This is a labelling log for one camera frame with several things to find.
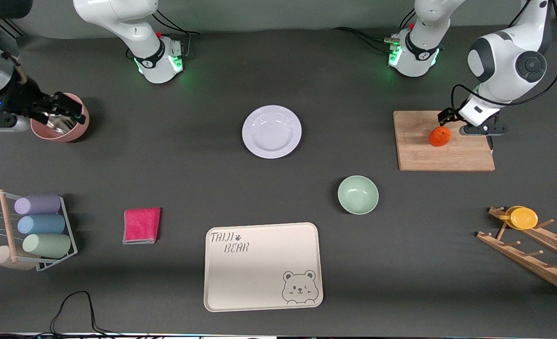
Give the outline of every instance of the green cup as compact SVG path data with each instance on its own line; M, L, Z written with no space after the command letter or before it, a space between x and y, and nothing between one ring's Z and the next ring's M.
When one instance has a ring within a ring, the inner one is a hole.
M72 241L65 234L30 234L23 240L24 251L47 258L62 258L71 246Z
M351 176L345 178L339 185L337 198L339 198L339 203L346 211L362 215L377 207L379 191L369 178Z

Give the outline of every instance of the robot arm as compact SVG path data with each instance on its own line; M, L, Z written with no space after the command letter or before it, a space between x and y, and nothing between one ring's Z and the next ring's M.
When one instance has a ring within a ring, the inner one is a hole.
M408 77L420 77L435 64L438 45L450 28L450 16L465 0L416 0L416 23L391 36L396 42L388 65Z
M140 73L150 82L165 83L182 71L180 42L158 38L143 19L155 13L158 0L74 0L74 8L84 21L119 36L134 54Z
M65 94L47 95L21 70L13 56L0 50L0 131L25 131L30 128L29 119L48 124L49 118L66 124L83 124L81 104Z
M528 0L517 25L479 37L470 48L467 62L480 82L464 105L440 113L440 124L464 120L468 135L501 135L500 108L525 95L547 70L545 53L551 43L548 21L552 0Z

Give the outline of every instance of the wooden cutting board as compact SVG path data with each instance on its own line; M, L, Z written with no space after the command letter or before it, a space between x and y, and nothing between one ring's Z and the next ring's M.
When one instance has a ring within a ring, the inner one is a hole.
M429 133L437 126L439 111L395 111L393 126L400 171L491 172L494 160L486 137L461 135L464 122L446 125L452 139L446 146L429 144Z

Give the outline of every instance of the cable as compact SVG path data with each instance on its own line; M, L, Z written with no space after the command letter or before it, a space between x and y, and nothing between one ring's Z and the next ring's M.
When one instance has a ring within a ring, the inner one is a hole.
M554 12L556 13L556 18L557 18L557 2L556 2L556 0L552 0L552 7L553 7L553 9L554 9ZM542 95L546 94L546 93L550 90L550 88L552 88L552 86L554 86L554 84L556 83L556 81L557 81L557 74L555 75L555 77L554 77L554 79L552 80L552 82L550 83L550 85L548 85L548 87L545 88L543 91L541 91L539 94L534 95L532 98L525 99L525 100L522 100L522 101L518 101L518 102L516 102L516 103L509 103L509 104L506 104L506 103L498 103L498 102L496 102L496 101L492 101L492 100L490 100L490 99L487 99L487 98L482 97L481 95L477 94L477 93L474 92L473 90L470 90L468 87L466 87L466 86L463 85L463 84L456 84L455 86L453 86L452 92L451 92L451 94L450 94L450 99L451 99L452 108L455 109L455 107L454 107L454 91L456 90L456 88L459 88L459 87L460 87L460 88L462 88L463 90L466 90L467 92L469 92L470 94L476 96L477 98L480 98L480 99L482 99L483 101L488 102L488 103L491 103L491 104L493 104L493 105L501 105L501 106L516 106L516 105L522 105L522 104L525 104L525 103L529 103L529 102L532 101L532 100L538 99L538 98L541 97Z
M365 39L365 37L367 39L371 39L373 41L382 41L382 39L379 39L379 38L374 37L374 36L369 36L368 34L366 34L364 32L361 32L359 30L355 30L354 28L349 28L349 27L336 27L336 28L333 28L333 30L352 32L352 33L354 33L355 36L359 37L360 40L362 40L362 42L365 45L369 46L370 48L373 48L375 51L378 51L378 52L381 52L381 53L385 52L384 50L380 49L379 47L376 47L375 45L371 44L369 41L367 41Z
M159 11L159 9L158 9L158 13L159 13L159 15L161 15L164 19L166 19L167 22L171 23L174 27L168 26L167 24L165 24L164 22L162 22L160 19L158 19L158 17L156 17L155 14L153 14L153 18L154 18L158 23L162 24L163 26L166 26L167 28L170 28L170 29L175 30L175 31L183 32L184 34L196 34L196 35L198 35L198 36L201 35L201 33L199 33L199 32L183 30L182 28L180 28L180 26L176 25L174 22L172 22L170 19L168 19L165 15L163 15L162 12Z
M414 8L411 9L408 14L402 19L402 21L399 22L399 27L400 28L404 28L404 26L408 23L408 21L410 21L410 19L412 19L412 16L414 16Z
M69 296L66 296L65 299L63 299L63 302L61 303L61 306L59 307L59 311L57 311L57 314L55 315L55 317L53 317L53 320L51 320L51 324L49 325L48 329L50 330L51 333L57 333L55 331L55 323L57 322L57 319L59 318L59 316L61 315L61 313L63 312L63 306L65 305L65 302L71 298L72 296L75 296L76 294L79 293L85 293L87 295L88 298L88 305L90 307L90 314L91 314L91 328L92 330L94 330L96 333L102 334L102 335L106 335L109 338L113 338L110 335L108 335L107 333L116 333L110 330L105 330L104 328L100 328L97 324L96 324L96 319L94 316L94 308L92 307L92 299L90 296L90 293L87 291L78 291L78 292L74 292L72 294L70 294Z
M13 39L16 38L16 36L14 36L11 32L9 32L4 26L2 26L0 24L0 28L2 28L2 30L4 30L5 32L7 32L7 34L9 34Z
M519 19L519 17L523 14L523 12L525 11L525 9L527 8L527 6L529 4L530 4L530 0L525 0L525 5L523 5L523 7L519 11L519 13L517 13L517 15L515 16L515 19L513 19L513 21L510 22L509 28L511 28L513 25L515 25L515 21L517 21L517 19Z
M352 32L358 36L363 36L369 40L373 40L373 41L379 41L379 42L383 42L383 39L378 38L378 37L374 37L371 36L365 32L362 32L361 30L356 30L356 28L351 28L351 27L344 27L344 26L339 26L339 27L335 27L333 28L333 30L338 30L338 31L346 31L346 32Z
M401 26L401 29L404 29L406 27L406 25L408 24L408 22L410 21L410 19L412 19L415 15L416 15L416 12L412 13L412 15L406 20L404 25Z
M24 34L23 34L22 32L19 32L19 30L18 30L14 25L12 25L12 23L10 22L10 20L8 21L7 19L3 19L3 21L4 21L7 25L9 25L9 27L10 27L12 30L14 30L15 32L17 32L17 34L19 34L19 36L24 36Z
M186 53L184 54L184 56L182 56L183 58L186 58L187 56L189 56L189 53L191 52L191 38L193 37L193 34L189 34L189 41L186 43Z

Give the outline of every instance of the pink cloth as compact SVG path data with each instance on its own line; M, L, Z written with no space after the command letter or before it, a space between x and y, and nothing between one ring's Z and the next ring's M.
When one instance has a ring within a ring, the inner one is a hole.
M154 244L158 240L161 208L124 211L124 245Z

